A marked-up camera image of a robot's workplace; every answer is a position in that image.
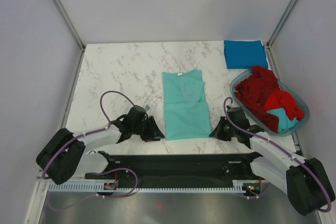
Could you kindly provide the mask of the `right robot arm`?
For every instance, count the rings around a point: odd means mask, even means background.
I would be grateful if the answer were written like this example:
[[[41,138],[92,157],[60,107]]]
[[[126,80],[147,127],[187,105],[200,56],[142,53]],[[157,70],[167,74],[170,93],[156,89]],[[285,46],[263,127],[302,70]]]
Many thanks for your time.
[[[210,137],[230,141],[233,137],[249,147],[257,157],[240,166],[248,179],[259,176],[283,191],[294,209],[305,216],[315,210],[330,212],[335,193],[323,164],[306,159],[276,143],[259,125],[247,119],[236,123],[222,117]]]

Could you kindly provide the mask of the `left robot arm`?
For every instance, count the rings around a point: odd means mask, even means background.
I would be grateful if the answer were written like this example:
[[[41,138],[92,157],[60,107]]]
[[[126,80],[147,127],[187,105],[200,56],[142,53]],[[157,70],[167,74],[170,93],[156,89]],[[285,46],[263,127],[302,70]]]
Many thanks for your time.
[[[43,179],[51,179],[60,185],[75,174],[85,152],[121,143],[133,135],[138,135],[144,142],[165,138],[153,116],[145,114],[133,120],[124,114],[104,127],[77,136],[67,128],[59,129],[38,154],[36,163],[43,170]]]

